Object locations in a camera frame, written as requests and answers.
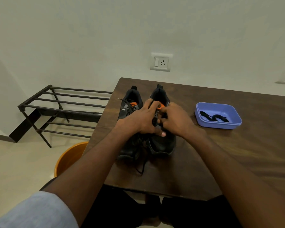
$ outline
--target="orange shoe tongue tab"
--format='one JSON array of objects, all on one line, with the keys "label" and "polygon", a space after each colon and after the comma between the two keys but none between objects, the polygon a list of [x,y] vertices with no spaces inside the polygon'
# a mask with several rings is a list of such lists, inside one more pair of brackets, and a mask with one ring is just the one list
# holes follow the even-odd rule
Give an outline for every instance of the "orange shoe tongue tab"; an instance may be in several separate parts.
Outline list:
[{"label": "orange shoe tongue tab", "polygon": [[161,103],[161,106],[158,107],[157,109],[161,109],[162,107],[165,107],[162,103]]}]

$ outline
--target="table top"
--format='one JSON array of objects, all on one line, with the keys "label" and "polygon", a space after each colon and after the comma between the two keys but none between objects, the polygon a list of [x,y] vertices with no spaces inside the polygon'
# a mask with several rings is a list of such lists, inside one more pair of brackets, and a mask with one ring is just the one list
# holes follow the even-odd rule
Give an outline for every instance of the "table top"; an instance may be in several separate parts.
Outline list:
[{"label": "table top", "polygon": [[[118,119],[121,101],[132,85],[137,86],[143,102],[158,82],[120,78],[93,132],[84,153],[101,141]],[[168,98],[194,116],[198,102],[229,104],[243,122],[234,130],[204,128],[209,136],[232,157],[285,193],[285,97],[249,92],[161,83]],[[137,165],[141,170],[142,162]],[[209,170],[196,151],[177,138],[168,158],[151,158],[142,176],[133,165],[116,161],[105,184],[132,191],[208,200],[221,195]]]}]

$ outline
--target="hand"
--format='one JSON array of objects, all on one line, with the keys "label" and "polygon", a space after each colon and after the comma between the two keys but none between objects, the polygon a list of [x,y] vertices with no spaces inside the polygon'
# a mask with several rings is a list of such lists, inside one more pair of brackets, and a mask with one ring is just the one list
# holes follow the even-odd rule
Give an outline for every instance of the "hand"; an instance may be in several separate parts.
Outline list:
[{"label": "hand", "polygon": [[[167,113],[167,119],[162,118],[164,113]],[[167,107],[161,108],[158,118],[157,122],[162,123],[165,129],[182,138],[194,131],[205,133],[203,129],[195,126],[186,111],[174,102],[171,102]]]},{"label": "hand", "polygon": [[134,134],[154,133],[162,137],[166,136],[166,133],[163,132],[160,127],[154,127],[152,125],[152,119],[154,118],[155,112],[157,108],[161,106],[161,103],[158,101],[154,101],[150,106],[152,101],[153,99],[148,99],[141,109],[134,111],[124,119],[119,119],[116,124],[124,123],[133,129]]}]

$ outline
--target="orange bucket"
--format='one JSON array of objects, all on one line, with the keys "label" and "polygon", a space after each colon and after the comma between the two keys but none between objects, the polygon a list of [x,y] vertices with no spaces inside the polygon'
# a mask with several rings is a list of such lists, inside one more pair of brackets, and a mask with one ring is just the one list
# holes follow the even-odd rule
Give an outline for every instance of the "orange bucket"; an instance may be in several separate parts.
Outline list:
[{"label": "orange bucket", "polygon": [[88,142],[80,142],[67,149],[56,162],[54,177],[58,177],[73,165],[82,156],[87,144]]}]

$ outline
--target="black pants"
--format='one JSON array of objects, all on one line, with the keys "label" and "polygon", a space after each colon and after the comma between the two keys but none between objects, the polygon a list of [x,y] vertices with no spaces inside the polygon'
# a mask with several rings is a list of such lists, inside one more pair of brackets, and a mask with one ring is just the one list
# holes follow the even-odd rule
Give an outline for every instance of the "black pants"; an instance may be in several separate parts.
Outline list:
[{"label": "black pants", "polygon": [[[138,227],[150,209],[123,190],[103,185],[81,227]],[[164,198],[158,210],[160,218],[167,219],[175,228],[242,227],[223,195],[209,201]]]}]

